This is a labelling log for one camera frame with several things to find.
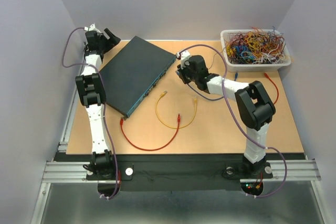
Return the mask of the dark blue network switch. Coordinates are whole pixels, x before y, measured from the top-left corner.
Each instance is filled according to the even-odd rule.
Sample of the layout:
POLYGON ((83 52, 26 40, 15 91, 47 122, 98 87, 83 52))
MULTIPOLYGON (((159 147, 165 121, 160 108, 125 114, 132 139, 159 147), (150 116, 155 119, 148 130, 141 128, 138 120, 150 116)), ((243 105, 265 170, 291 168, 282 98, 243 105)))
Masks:
POLYGON ((107 105, 129 118, 175 60, 174 54, 133 37, 100 70, 107 105))

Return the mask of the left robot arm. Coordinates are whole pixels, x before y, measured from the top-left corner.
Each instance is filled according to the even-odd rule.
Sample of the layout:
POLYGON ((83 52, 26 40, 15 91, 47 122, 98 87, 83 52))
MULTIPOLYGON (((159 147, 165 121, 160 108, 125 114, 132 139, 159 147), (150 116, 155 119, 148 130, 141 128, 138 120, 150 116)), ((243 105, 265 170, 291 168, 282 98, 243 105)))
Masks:
POLYGON ((104 54, 120 39, 105 29, 109 35, 107 38, 95 24, 85 27, 84 31, 87 42, 83 70, 75 77, 79 99, 89 119, 92 139, 91 160, 84 168, 100 179, 117 179, 118 165, 105 119, 107 97, 99 68, 104 54))

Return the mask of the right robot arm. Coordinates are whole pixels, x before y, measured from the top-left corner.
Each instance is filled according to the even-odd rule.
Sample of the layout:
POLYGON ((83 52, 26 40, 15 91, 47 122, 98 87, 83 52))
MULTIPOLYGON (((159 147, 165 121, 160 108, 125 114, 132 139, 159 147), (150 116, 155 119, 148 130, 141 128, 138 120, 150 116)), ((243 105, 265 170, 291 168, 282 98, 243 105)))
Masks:
POLYGON ((205 93, 223 96, 226 102, 235 101, 240 119, 246 126, 246 136, 241 170, 244 175, 253 177, 262 171, 266 163, 266 138, 269 124, 276 112, 263 84, 238 82, 208 72, 205 60, 200 55, 192 56, 188 51, 176 54, 181 61, 177 73, 184 84, 193 82, 205 93))

